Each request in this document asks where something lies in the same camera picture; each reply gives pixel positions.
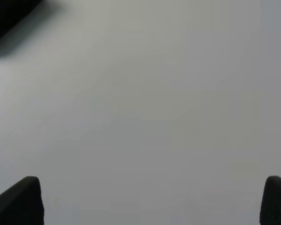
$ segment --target black object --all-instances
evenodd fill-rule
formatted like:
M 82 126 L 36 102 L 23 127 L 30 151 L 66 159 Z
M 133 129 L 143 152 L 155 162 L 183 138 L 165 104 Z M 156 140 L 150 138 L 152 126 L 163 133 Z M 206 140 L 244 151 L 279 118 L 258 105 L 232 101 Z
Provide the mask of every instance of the black object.
M 0 38 L 40 2 L 41 0 L 0 0 Z
M 281 225 L 281 177 L 267 178 L 261 211 L 261 225 Z
M 0 225 L 43 225 L 44 207 L 37 177 L 26 177 L 0 195 Z

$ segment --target dark corner object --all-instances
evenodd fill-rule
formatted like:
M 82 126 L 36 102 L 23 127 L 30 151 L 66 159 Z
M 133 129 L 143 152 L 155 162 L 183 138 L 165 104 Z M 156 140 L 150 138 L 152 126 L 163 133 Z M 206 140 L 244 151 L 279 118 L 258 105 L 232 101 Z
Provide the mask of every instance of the dark corner object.
M 41 0 L 0 0 L 0 38 L 40 2 Z
M 0 225 L 43 225 L 44 207 L 37 177 L 26 177 L 0 195 Z
M 267 178 L 261 211 L 261 225 L 281 225 L 281 177 Z

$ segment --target black plastic part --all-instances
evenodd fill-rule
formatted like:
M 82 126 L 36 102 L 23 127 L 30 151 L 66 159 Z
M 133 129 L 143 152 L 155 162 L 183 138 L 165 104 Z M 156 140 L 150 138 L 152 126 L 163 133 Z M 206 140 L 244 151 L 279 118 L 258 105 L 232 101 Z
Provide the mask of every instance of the black plastic part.
M 0 195 L 0 225 L 43 225 L 44 207 L 37 177 L 26 177 Z
M 261 225 L 281 225 L 281 177 L 267 178 L 260 211 Z
M 40 2 L 41 0 L 0 0 L 0 38 Z

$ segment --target white backdrop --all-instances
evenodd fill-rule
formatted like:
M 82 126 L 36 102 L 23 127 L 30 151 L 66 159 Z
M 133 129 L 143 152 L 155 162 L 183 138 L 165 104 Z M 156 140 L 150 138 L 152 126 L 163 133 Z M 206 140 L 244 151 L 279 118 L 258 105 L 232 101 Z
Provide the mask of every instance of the white backdrop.
M 281 176 L 281 0 L 59 0 L 0 44 L 0 193 L 47 225 L 258 224 Z

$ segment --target white surface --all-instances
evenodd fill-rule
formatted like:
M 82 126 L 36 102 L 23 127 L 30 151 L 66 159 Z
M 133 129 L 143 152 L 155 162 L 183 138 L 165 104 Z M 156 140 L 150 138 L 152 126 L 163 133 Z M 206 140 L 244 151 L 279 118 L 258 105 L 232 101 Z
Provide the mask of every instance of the white surface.
M 257 225 L 281 0 L 55 5 L 0 55 L 0 193 L 38 176 L 48 225 Z

